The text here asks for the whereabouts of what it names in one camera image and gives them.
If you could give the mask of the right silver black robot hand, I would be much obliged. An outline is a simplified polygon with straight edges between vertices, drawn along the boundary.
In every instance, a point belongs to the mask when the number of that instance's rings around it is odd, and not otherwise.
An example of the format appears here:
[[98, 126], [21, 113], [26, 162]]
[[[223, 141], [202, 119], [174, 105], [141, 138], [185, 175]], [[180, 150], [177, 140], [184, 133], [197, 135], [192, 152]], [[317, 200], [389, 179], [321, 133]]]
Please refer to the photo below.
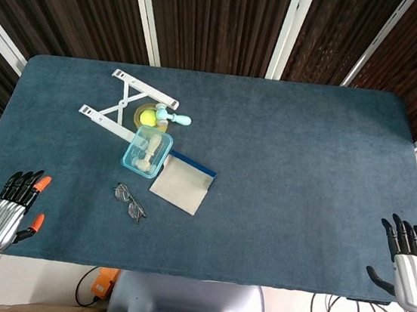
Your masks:
[[393, 224], [382, 218], [388, 241], [394, 282], [389, 283], [376, 273], [372, 266], [366, 271], [371, 281], [396, 298], [408, 312], [417, 312], [417, 225], [411, 225], [397, 214], [392, 214]]

